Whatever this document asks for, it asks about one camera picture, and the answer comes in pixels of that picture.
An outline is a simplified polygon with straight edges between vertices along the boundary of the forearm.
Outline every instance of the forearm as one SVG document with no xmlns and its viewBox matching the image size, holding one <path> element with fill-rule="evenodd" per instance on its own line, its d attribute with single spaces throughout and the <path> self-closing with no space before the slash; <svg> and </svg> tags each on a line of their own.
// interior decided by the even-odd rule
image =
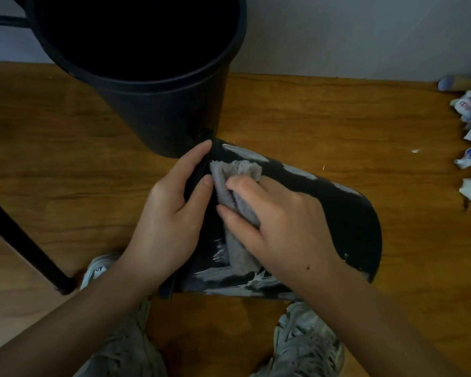
<svg viewBox="0 0 471 377">
<path fill-rule="evenodd" d="M 73 376 L 147 295 L 123 262 L 0 348 L 1 377 Z"/>
<path fill-rule="evenodd" d="M 325 293 L 307 287 L 303 297 L 371 377 L 464 375 L 359 272 L 343 263 L 335 268 L 327 277 Z"/>
</svg>

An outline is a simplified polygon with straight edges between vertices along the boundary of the left hand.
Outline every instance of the left hand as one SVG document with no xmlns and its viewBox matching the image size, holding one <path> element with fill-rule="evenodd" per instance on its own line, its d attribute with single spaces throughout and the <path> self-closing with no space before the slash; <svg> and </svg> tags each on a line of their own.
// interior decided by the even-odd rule
<svg viewBox="0 0 471 377">
<path fill-rule="evenodd" d="M 192 255 L 213 192 L 213 178 L 204 176 L 188 202 L 183 194 L 195 166 L 211 149 L 207 140 L 181 157 L 152 188 L 126 251 L 119 262 L 150 293 Z"/>
</svg>

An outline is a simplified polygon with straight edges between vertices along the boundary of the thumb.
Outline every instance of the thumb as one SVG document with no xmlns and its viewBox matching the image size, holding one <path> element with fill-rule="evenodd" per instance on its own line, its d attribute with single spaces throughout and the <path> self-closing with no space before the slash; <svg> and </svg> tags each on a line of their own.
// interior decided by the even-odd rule
<svg viewBox="0 0 471 377">
<path fill-rule="evenodd" d="M 239 242 L 246 247 L 246 250 L 258 258 L 265 246 L 264 239 L 260 232 L 230 208 L 218 205 L 216 210 L 226 227 L 235 235 Z"/>
<path fill-rule="evenodd" d="M 213 193 L 213 177 L 210 174 L 202 177 L 195 186 L 192 195 L 182 209 L 183 214 L 194 219 L 192 222 L 199 223 L 202 226 L 204 213 L 206 213 L 207 204 Z"/>
</svg>

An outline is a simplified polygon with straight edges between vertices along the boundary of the gray sneaker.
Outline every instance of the gray sneaker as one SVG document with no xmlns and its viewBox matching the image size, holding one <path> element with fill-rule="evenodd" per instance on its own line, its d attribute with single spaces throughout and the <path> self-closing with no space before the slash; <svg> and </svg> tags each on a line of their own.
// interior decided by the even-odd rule
<svg viewBox="0 0 471 377">
<path fill-rule="evenodd" d="M 250 377 L 337 377 L 344 345 L 302 302 L 292 303 L 274 330 L 274 355 Z"/>
<path fill-rule="evenodd" d="M 105 272 L 119 256 L 119 253 L 110 253 L 95 258 L 87 268 L 80 289 Z M 146 300 L 125 317 L 75 377 L 166 377 L 162 356 L 144 332 L 149 309 L 150 302 Z"/>
</svg>

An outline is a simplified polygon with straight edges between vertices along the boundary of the right hand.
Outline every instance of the right hand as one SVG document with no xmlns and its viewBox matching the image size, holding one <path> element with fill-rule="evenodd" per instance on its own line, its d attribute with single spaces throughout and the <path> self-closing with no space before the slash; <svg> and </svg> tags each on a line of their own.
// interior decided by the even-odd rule
<svg viewBox="0 0 471 377">
<path fill-rule="evenodd" d="M 253 209 L 260 220 L 254 228 L 226 206 L 217 210 L 227 228 L 277 279 L 301 294 L 309 286 L 342 268 L 321 203 L 312 196 L 293 192 L 269 177 L 260 183 L 248 176 L 226 182 Z"/>
</svg>

